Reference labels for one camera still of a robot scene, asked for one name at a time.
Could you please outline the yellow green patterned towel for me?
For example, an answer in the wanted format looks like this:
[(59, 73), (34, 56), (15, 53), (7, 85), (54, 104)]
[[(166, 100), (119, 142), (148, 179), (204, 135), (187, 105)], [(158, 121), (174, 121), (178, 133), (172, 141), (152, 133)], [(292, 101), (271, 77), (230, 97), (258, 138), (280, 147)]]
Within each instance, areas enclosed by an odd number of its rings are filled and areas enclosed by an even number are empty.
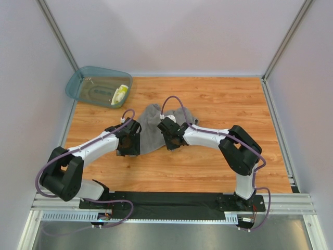
[(121, 103), (124, 97), (126, 96), (128, 89), (129, 87), (127, 85), (124, 84), (120, 85), (120, 87), (116, 89), (112, 97), (111, 104), (116, 105)]

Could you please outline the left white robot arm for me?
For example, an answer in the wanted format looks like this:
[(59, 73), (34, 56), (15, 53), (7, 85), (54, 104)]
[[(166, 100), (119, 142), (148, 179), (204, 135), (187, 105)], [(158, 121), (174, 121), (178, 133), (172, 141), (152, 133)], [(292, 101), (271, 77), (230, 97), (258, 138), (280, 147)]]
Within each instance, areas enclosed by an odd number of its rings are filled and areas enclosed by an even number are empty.
[(102, 201), (109, 189), (96, 180), (83, 179), (84, 168), (111, 152), (118, 156), (140, 155), (140, 123), (131, 118), (121, 121), (79, 146), (55, 148), (36, 181), (37, 189), (44, 187), (51, 192), (51, 195), (42, 195), (65, 202), (75, 197)]

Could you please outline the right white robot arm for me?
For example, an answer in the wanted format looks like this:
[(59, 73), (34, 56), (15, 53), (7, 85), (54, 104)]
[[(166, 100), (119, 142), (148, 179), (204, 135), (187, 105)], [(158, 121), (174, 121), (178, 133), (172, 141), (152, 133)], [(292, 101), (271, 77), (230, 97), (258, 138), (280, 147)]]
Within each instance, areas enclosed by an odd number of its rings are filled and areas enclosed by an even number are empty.
[(259, 161), (265, 163), (265, 160), (261, 156), (261, 147), (242, 127), (217, 130), (186, 122), (180, 125), (173, 115), (160, 115), (160, 119), (157, 127), (168, 150), (193, 145), (218, 149), (236, 173), (235, 203), (243, 207), (252, 205), (256, 194), (255, 172)]

